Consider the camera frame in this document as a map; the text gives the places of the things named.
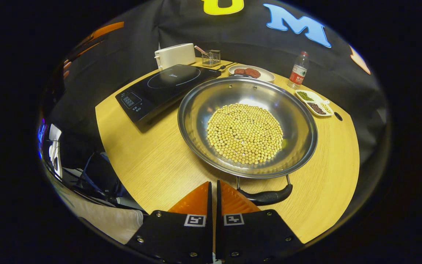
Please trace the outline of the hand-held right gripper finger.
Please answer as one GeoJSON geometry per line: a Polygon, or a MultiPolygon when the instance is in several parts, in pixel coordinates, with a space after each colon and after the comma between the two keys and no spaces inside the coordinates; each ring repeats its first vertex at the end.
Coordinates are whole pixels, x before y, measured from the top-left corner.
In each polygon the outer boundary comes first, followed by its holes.
{"type": "Polygon", "coordinates": [[[276,210],[261,210],[230,184],[217,182],[216,259],[223,264],[283,264],[303,247],[276,210]]]}
{"type": "Polygon", "coordinates": [[[196,187],[171,209],[151,212],[126,247],[150,263],[212,263],[211,182],[196,187]]]}

